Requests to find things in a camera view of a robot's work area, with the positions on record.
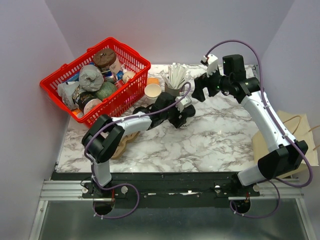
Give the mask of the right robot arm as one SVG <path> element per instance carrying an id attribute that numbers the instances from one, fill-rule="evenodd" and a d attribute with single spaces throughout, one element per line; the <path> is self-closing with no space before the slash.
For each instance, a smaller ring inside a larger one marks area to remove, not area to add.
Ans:
<path id="1" fill-rule="evenodd" d="M 230 191 L 241 196 L 248 186 L 271 180 L 280 175 L 296 170 L 308 150 L 304 140 L 298 141 L 281 122 L 267 95 L 261 92 L 260 82 L 256 77 L 246 75 L 243 56 L 227 55 L 222 58 L 223 74 L 220 73 L 218 58 L 209 54 L 203 56 L 201 63 L 206 72 L 194 79 L 192 97 L 200 102 L 205 101 L 203 89 L 208 90 L 209 97 L 218 93 L 233 96 L 250 114 L 267 145 L 268 154 L 260 158 L 255 166 L 240 171 L 237 179 L 230 183 Z"/>

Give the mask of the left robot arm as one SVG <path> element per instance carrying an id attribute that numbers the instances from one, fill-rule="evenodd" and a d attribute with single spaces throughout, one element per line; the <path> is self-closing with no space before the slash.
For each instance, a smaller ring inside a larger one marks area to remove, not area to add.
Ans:
<path id="1" fill-rule="evenodd" d="M 121 141 L 134 133 L 148 131 L 169 121 L 176 129 L 194 117 L 196 110 L 186 95 L 174 97 L 162 92 L 155 103 L 137 107 L 125 117 L 101 115 L 81 140 L 84 155 L 90 160 L 93 191 L 101 198 L 111 191 L 112 180 L 109 160 L 116 153 Z"/>

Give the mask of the brown paper bag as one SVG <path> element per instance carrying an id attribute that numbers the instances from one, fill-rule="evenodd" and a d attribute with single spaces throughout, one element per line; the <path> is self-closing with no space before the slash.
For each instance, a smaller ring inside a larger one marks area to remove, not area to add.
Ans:
<path id="1" fill-rule="evenodd" d="M 263 108 L 261 105 L 245 107 L 255 121 L 261 137 L 264 138 L 265 148 L 268 152 L 261 155 L 255 164 L 238 173 L 243 185 L 255 182 L 278 179 L 295 174 L 303 162 L 307 168 L 311 166 L 312 157 L 308 153 L 314 152 L 310 126 L 300 122 L 297 125 L 298 135 L 292 134 L 279 115 L 271 107 Z"/>

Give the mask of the black coffee cup lid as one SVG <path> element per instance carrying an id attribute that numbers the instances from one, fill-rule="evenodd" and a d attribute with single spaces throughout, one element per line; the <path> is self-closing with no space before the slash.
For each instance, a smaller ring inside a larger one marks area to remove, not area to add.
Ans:
<path id="1" fill-rule="evenodd" d="M 185 112 L 185 115 L 186 115 L 187 118 L 192 118 L 192 117 L 194 117 L 195 114 L 196 114 L 196 109 L 195 109 L 195 107 L 191 104 L 191 105 L 189 105 L 188 107 L 186 107 L 186 108 L 184 109 L 184 112 Z"/>

